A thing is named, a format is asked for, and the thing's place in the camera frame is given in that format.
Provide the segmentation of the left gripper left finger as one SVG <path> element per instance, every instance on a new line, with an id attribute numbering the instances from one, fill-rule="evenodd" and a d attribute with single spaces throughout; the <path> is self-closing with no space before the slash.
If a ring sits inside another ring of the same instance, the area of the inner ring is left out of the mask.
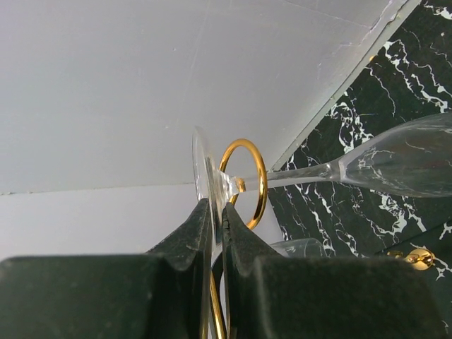
<path id="1" fill-rule="evenodd" d="M 202 199 L 144 254 L 1 262 L 2 338 L 206 338 L 212 230 Z"/>

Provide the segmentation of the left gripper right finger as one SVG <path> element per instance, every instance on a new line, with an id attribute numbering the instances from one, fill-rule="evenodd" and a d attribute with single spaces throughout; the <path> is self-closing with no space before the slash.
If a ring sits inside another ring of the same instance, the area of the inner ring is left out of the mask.
<path id="1" fill-rule="evenodd" d="M 445 338 L 421 276 L 400 259 L 287 258 L 222 212 L 231 338 Z"/>

